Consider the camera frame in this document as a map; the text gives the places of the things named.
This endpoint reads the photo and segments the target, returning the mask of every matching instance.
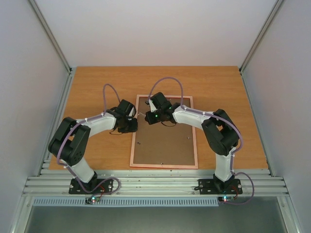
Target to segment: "purple cable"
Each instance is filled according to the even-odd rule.
[[[106,88],[106,86],[110,86],[110,87],[114,90],[114,92],[116,93],[116,96],[117,96],[117,98],[118,98],[118,101],[119,101],[119,103],[120,103],[120,98],[119,98],[119,95],[118,95],[117,91],[115,90],[115,88],[114,88],[112,85],[106,83],[106,84],[103,86],[104,111],[103,111],[101,114],[99,114],[99,115],[92,116],[92,117],[86,118],[86,119],[84,119],[84,120],[81,120],[80,122],[78,122],[76,125],[74,125],[74,126],[72,127],[72,129],[68,132],[68,134],[66,135],[64,141],[62,142],[62,144],[61,144],[61,146],[60,146],[60,148],[59,148],[59,151],[58,151],[57,157],[56,157],[56,162],[57,162],[58,165],[65,166],[65,167],[68,169],[68,171],[69,171],[74,177],[76,177],[76,179],[77,179],[79,185],[82,187],[82,189],[83,189],[86,193],[91,193],[91,192],[93,192],[93,191],[96,190],[103,182],[105,182],[105,181],[107,181],[107,180],[109,180],[109,179],[113,179],[113,180],[117,181],[117,182],[118,182],[118,187],[117,187],[114,191],[112,191],[112,192],[105,193],[105,194],[107,195],[107,194],[115,193],[116,191],[118,191],[118,190],[120,189],[121,183],[120,183],[120,180],[119,180],[119,179],[114,178],[114,177],[107,178],[107,179],[101,181],[92,191],[87,191],[87,190],[84,188],[84,186],[82,185],[82,181],[77,177],[77,175],[74,173],[74,171],[73,171],[67,164],[61,163],[61,162],[59,161],[60,155],[61,155],[61,153],[62,153],[62,150],[63,150],[63,148],[64,148],[64,146],[65,146],[65,144],[66,144],[68,138],[73,134],[74,130],[75,130],[79,125],[85,123],[86,121],[97,120],[97,119],[99,119],[99,118],[101,118],[101,117],[103,117],[103,116],[105,115],[105,113],[106,113],[106,111],[107,111],[106,96],[105,96],[105,88]]]
[[[238,176],[238,175],[243,174],[243,175],[245,175],[245,176],[249,179],[249,181],[250,181],[251,184],[252,184],[252,195],[251,195],[251,197],[250,197],[247,201],[242,202],[242,203],[234,203],[234,202],[230,202],[230,201],[219,201],[219,200],[217,199],[217,200],[218,200],[218,203],[230,204],[230,205],[245,205],[245,204],[249,203],[249,202],[251,201],[251,199],[253,199],[254,194],[255,194],[255,186],[254,186],[253,180],[250,178],[249,175],[247,175],[245,172],[242,172],[242,171],[241,171],[241,172],[238,172],[238,173],[234,173],[233,171],[231,171],[231,173],[232,173],[234,176]]]
[[[222,118],[222,117],[220,117],[220,116],[215,116],[215,115],[210,114],[210,113],[207,113],[207,112],[204,112],[204,114],[203,114],[203,111],[196,110],[196,109],[192,109],[192,108],[189,108],[189,107],[184,106],[184,105],[183,105],[184,91],[183,91],[182,84],[181,84],[181,82],[180,82],[178,79],[176,79],[176,78],[174,78],[174,77],[164,77],[164,78],[162,78],[162,79],[159,79],[159,80],[154,84],[154,86],[151,88],[151,91],[150,91],[149,96],[148,96],[148,101],[149,101],[150,96],[151,96],[151,94],[152,94],[152,91],[154,90],[154,88],[156,87],[156,85],[157,85],[160,81],[162,81],[162,80],[164,80],[164,79],[173,79],[173,80],[175,80],[175,81],[178,82],[178,84],[179,84],[179,86],[180,86],[180,90],[181,90],[180,107],[181,107],[182,109],[184,109],[185,111],[189,111],[189,112],[193,112],[193,113],[199,113],[199,114],[202,114],[202,115],[205,115],[205,116],[209,116],[209,117],[213,117],[213,118],[215,118],[215,119],[221,120],[221,121],[223,121],[224,123],[226,123],[226,124],[228,124],[229,126],[231,126],[231,127],[234,129],[234,131],[237,133],[237,135],[238,135],[238,137],[239,137],[241,143],[240,143],[240,146],[239,146],[238,148],[236,148],[234,151],[231,152],[230,171],[231,171],[231,173],[232,173],[234,176],[238,176],[238,175],[240,175],[240,174],[243,174],[243,175],[247,176],[247,178],[249,179],[249,181],[250,181],[251,184],[252,184],[253,192],[252,192],[251,197],[250,197],[247,201],[245,201],[245,202],[243,202],[243,203],[233,203],[233,202],[224,202],[224,201],[219,201],[219,202],[220,202],[220,203],[228,203],[228,204],[232,204],[232,205],[243,205],[243,204],[247,204],[248,202],[250,202],[250,200],[253,198],[253,196],[254,196],[254,194],[255,194],[255,186],[254,186],[254,183],[253,183],[252,179],[249,177],[249,175],[247,175],[247,174],[244,173],[244,172],[234,173],[234,171],[233,171],[233,157],[234,157],[234,154],[235,154],[236,152],[238,152],[239,150],[241,150],[242,147],[243,147],[243,145],[244,145],[243,137],[242,137],[240,131],[238,130],[238,128],[237,128],[234,124],[232,124],[230,121],[228,121],[228,120],[226,120],[226,119],[224,119],[224,118]]]
[[[241,141],[240,146],[239,146],[237,149],[235,149],[234,151],[232,151],[232,153],[231,153],[232,155],[233,155],[234,153],[238,152],[239,150],[241,150],[241,148],[243,147],[243,145],[244,145],[244,140],[243,140],[243,138],[242,138],[242,135],[241,135],[240,131],[238,130],[238,128],[237,128],[234,124],[232,124],[230,121],[228,121],[228,120],[226,120],[226,119],[224,119],[224,118],[222,118],[222,117],[220,117],[220,116],[216,116],[216,115],[213,115],[213,114],[211,114],[211,113],[207,113],[207,112],[203,112],[203,111],[200,111],[200,110],[192,109],[192,108],[189,108],[189,107],[184,106],[184,105],[181,105],[181,108],[184,109],[185,111],[188,111],[188,112],[198,113],[198,114],[201,114],[201,115],[213,117],[213,118],[218,119],[218,120],[221,120],[221,121],[223,121],[224,123],[226,123],[227,125],[231,126],[231,127],[234,129],[234,131],[237,133],[237,135],[238,135],[238,137],[239,137],[239,139],[240,139],[240,141]]]
[[[180,91],[181,91],[180,105],[182,105],[183,102],[184,102],[184,90],[183,90],[183,85],[181,84],[181,82],[180,82],[177,78],[174,78],[174,77],[164,77],[164,78],[162,78],[162,79],[159,79],[159,80],[154,84],[154,86],[151,88],[151,91],[150,91],[150,93],[149,93],[149,95],[148,95],[148,102],[149,102],[149,100],[150,100],[150,96],[151,96],[151,94],[152,94],[152,91],[154,90],[154,88],[156,87],[156,85],[157,85],[159,82],[161,82],[162,80],[165,80],[165,79],[173,79],[173,80],[175,80],[176,82],[178,82],[178,84],[179,84],[179,86],[180,86]]]

